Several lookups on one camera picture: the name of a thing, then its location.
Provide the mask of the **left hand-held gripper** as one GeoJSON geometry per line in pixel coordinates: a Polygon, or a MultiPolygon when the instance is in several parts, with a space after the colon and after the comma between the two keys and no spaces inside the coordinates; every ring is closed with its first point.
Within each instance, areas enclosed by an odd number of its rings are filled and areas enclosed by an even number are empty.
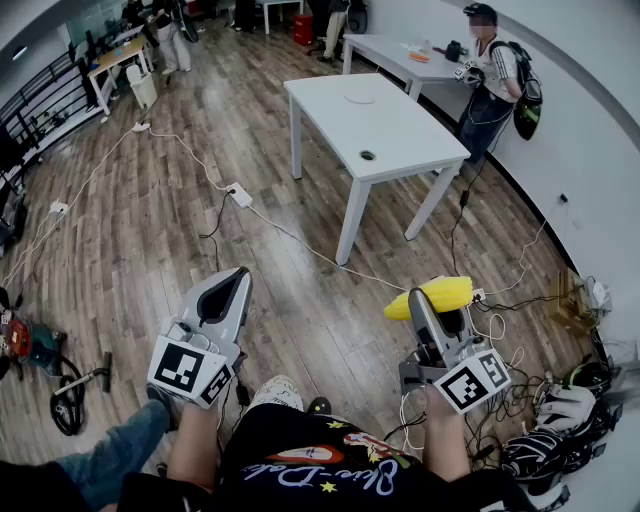
{"type": "Polygon", "coordinates": [[[238,345],[252,294],[246,267],[213,274],[191,288],[182,314],[163,323],[147,381],[205,410],[230,385],[244,355],[238,345]]]}

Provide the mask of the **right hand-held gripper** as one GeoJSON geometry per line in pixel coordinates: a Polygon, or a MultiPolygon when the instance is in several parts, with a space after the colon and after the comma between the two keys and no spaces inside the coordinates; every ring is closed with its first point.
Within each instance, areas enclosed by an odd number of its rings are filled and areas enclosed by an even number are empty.
{"type": "Polygon", "coordinates": [[[448,313],[458,342],[447,348],[449,336],[421,288],[409,292],[408,306],[420,344],[399,364],[403,395],[433,386],[457,413],[465,414],[511,384],[497,350],[476,337],[467,307],[448,313]]]}

